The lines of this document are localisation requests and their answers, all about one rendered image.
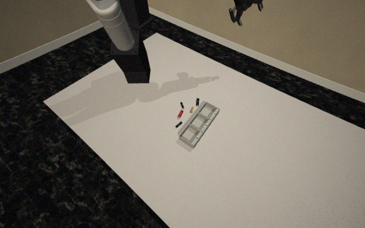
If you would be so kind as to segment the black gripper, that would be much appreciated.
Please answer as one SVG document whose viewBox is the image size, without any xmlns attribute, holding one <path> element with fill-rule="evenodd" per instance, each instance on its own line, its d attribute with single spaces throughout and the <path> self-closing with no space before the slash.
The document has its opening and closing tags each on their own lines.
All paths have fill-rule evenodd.
<svg viewBox="0 0 365 228">
<path fill-rule="evenodd" d="M 263 9 L 263 5 L 262 5 L 262 1 L 263 0 L 234 0 L 235 2 L 235 7 L 234 8 L 230 8 L 229 9 L 229 13 L 230 13 L 230 17 L 233 23 L 235 23 L 237 21 L 239 26 L 242 26 L 242 22 L 240 20 L 240 17 L 243 14 L 243 11 L 246 11 L 249 7 L 251 7 L 251 5 L 257 4 L 258 5 L 258 9 L 260 11 L 262 11 Z M 237 10 L 237 14 L 236 17 L 234 16 L 235 14 L 235 10 Z"/>
</svg>

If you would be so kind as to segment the grey rack of bins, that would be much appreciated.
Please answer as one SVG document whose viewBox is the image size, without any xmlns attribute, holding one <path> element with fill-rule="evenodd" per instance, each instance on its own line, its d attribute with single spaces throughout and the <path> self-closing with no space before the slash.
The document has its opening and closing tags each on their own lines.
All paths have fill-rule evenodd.
<svg viewBox="0 0 365 228">
<path fill-rule="evenodd" d="M 216 106 L 206 102 L 196 114 L 196 116 L 192 119 L 192 121 L 188 124 L 185 130 L 181 133 L 179 136 L 180 140 L 194 149 L 219 113 L 219 110 L 220 109 Z"/>
</svg>

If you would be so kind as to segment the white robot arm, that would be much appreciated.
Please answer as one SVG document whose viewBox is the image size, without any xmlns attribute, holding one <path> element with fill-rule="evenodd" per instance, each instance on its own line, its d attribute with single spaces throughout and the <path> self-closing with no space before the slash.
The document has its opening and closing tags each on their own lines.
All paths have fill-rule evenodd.
<svg viewBox="0 0 365 228">
<path fill-rule="evenodd" d="M 132 49 L 134 37 L 118 0 L 86 0 L 115 46 L 121 51 Z"/>
</svg>

